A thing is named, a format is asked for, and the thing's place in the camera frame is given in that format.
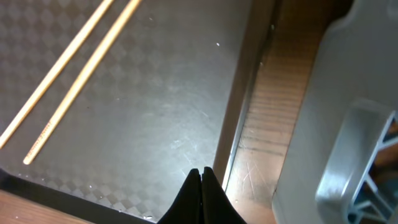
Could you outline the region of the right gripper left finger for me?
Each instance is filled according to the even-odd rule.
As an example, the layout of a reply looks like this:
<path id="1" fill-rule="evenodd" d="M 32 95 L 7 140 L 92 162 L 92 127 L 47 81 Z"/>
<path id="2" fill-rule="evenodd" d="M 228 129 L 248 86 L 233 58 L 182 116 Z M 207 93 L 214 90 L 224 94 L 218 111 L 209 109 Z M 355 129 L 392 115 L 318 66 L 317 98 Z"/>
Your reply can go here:
<path id="1" fill-rule="evenodd" d="M 192 169 L 181 186 L 173 204 L 158 224 L 200 224 L 201 177 L 198 169 Z"/>

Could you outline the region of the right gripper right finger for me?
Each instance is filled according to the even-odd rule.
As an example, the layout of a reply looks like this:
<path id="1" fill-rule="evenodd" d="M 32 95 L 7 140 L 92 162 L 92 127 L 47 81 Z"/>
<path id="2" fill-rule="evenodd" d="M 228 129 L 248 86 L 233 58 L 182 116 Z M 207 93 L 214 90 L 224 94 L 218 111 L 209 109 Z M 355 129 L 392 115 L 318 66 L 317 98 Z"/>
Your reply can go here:
<path id="1" fill-rule="evenodd" d="M 204 167 L 201 190 L 204 223 L 246 224 L 232 206 L 211 167 Z"/>

